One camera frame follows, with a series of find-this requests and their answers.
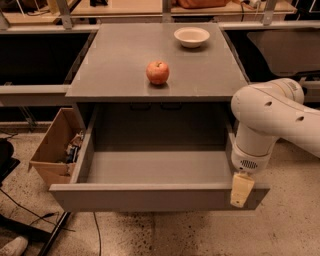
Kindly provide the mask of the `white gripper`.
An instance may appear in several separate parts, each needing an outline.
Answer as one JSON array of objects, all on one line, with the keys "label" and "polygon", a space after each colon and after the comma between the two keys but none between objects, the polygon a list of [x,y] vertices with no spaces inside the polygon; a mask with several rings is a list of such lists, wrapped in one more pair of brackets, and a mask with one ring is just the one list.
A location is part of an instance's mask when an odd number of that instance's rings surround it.
[{"label": "white gripper", "polygon": [[230,204],[243,208],[255,181],[247,173],[256,173],[264,170],[271,155],[252,156],[243,152],[236,144],[232,146],[231,161],[233,166],[240,173],[235,173],[232,179]]}]

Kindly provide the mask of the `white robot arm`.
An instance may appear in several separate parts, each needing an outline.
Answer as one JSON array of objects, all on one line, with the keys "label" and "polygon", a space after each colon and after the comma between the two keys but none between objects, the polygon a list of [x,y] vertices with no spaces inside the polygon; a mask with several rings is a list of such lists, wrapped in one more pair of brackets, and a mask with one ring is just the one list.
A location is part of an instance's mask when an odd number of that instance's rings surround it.
[{"label": "white robot arm", "polygon": [[238,120],[231,153],[236,168],[232,205],[244,206],[254,187],[250,175],[266,168],[278,139],[320,156],[320,111],[304,105],[298,82],[282,78],[245,86],[233,95],[231,110]]}]

